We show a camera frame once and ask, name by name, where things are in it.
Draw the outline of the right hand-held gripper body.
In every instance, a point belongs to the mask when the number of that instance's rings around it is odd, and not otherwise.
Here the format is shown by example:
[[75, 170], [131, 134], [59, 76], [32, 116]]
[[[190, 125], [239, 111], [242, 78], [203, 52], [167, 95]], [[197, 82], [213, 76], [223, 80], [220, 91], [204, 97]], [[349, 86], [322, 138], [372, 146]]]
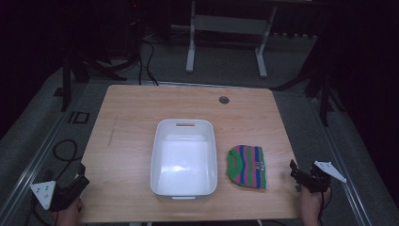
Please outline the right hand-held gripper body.
[[335, 178], [346, 183], [346, 178], [332, 165], [331, 162], [314, 161], [310, 168], [310, 174], [305, 176], [302, 185], [310, 193], [326, 192], [330, 187], [331, 179]]

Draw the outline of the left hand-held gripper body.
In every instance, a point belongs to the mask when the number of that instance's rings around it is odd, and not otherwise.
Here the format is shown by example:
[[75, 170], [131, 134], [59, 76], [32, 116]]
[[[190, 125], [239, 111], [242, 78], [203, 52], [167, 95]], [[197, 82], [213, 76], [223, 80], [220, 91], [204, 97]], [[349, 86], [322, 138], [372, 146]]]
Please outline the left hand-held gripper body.
[[75, 188], [75, 179], [66, 187], [60, 187], [56, 181], [48, 181], [32, 184], [30, 189], [44, 210], [57, 212], [68, 208], [81, 196], [84, 189]]

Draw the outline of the person's left hand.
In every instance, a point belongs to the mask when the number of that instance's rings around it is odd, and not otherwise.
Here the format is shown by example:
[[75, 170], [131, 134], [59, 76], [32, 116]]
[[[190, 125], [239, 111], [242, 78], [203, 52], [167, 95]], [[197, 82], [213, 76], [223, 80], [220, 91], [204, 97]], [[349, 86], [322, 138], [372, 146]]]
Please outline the person's left hand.
[[80, 226], [80, 211], [82, 208], [82, 201], [77, 198], [68, 208], [53, 213], [56, 219], [56, 226]]

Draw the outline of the person's right hand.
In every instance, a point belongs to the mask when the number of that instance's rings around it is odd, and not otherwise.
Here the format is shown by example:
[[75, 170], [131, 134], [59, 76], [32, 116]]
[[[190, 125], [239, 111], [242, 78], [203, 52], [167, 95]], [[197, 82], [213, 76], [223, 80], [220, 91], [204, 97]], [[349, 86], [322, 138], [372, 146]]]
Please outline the person's right hand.
[[310, 193], [305, 187], [301, 187], [300, 193], [300, 218], [303, 226], [321, 226], [319, 217], [325, 206], [325, 201], [331, 196], [329, 188], [324, 193]]

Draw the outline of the striped knitted garment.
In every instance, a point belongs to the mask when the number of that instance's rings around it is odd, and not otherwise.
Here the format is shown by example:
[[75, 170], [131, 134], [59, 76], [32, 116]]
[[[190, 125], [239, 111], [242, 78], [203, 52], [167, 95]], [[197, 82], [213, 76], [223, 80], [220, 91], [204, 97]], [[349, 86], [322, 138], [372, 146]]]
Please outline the striped knitted garment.
[[267, 189], [266, 166], [263, 148], [260, 146], [237, 145], [228, 151], [227, 175], [236, 185]]

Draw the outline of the black tripod stand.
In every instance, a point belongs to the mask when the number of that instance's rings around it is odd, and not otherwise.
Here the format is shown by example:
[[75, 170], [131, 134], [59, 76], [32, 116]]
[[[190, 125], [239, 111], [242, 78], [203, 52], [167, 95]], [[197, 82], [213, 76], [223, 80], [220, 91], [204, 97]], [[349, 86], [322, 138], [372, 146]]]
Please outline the black tripod stand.
[[55, 96], [62, 98], [61, 111], [65, 112], [72, 102], [72, 75], [78, 82], [87, 83], [90, 79], [89, 69], [106, 78], [126, 81], [125, 77], [117, 75], [117, 71], [127, 69], [138, 62], [138, 55], [130, 55], [121, 64], [105, 67], [96, 60], [80, 52], [69, 52], [62, 60], [62, 86], [57, 88]]
[[308, 80], [309, 83], [305, 87], [304, 93], [307, 98], [315, 98], [318, 93], [321, 93], [319, 118], [324, 126], [328, 126], [327, 112], [331, 79], [337, 57], [340, 55], [334, 47], [335, 44], [336, 39], [320, 35], [311, 48], [298, 76], [282, 85], [271, 88], [271, 90], [283, 91]]

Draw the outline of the white plastic bin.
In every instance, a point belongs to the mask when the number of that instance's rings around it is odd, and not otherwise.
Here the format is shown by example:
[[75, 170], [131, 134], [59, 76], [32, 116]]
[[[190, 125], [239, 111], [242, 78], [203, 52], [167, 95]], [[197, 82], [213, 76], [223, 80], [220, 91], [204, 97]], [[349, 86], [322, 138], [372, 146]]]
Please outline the white plastic bin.
[[218, 181], [215, 133], [206, 120], [167, 119], [158, 123], [150, 186], [160, 198], [195, 200], [212, 195]]

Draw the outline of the white metal stand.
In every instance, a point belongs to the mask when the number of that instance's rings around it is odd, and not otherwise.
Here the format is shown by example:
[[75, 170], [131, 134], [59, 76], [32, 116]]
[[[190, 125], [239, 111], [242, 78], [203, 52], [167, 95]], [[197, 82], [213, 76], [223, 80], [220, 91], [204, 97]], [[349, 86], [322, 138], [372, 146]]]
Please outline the white metal stand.
[[190, 25], [189, 44], [185, 63], [185, 71], [192, 73], [195, 67], [196, 56], [196, 32], [209, 31], [216, 33], [231, 33], [244, 35], [257, 35], [262, 37], [261, 43], [254, 49], [259, 76], [268, 76], [265, 61], [263, 58], [264, 48], [268, 37], [271, 34], [276, 14], [282, 3], [310, 3], [311, 0], [266, 0], [265, 3], [271, 4], [265, 19], [251, 19], [239, 17], [226, 17], [217, 15], [198, 14], [196, 4], [199, 0], [187, 0], [190, 2]]

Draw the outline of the metal floor rail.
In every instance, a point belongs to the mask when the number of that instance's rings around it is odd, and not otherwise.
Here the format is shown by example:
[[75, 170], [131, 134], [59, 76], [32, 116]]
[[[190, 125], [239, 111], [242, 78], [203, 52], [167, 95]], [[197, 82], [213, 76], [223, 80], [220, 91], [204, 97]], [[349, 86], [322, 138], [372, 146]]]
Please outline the metal floor rail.
[[0, 139], [0, 226], [8, 226], [14, 218], [51, 144], [85, 89], [84, 84], [73, 86], [72, 100], [63, 109], [62, 99], [54, 95], [56, 89], [43, 87]]
[[311, 112], [315, 119], [317, 120], [319, 126], [321, 127], [322, 134], [327, 141], [327, 149], [329, 155], [331, 157], [332, 165], [343, 175], [346, 179], [346, 182], [342, 182], [343, 191], [345, 193], [346, 198], [352, 208], [354, 213], [355, 219], [359, 226], [372, 226], [372, 222], [370, 221], [369, 215], [364, 208], [362, 200], [359, 196], [358, 190], [355, 184], [352, 181], [352, 178], [347, 170], [343, 162], [343, 158], [339, 153], [339, 149], [333, 139], [333, 136], [327, 126], [324, 126], [323, 122], [319, 117], [319, 110], [318, 110], [318, 102], [314, 98], [310, 98], [308, 103], [311, 108]]

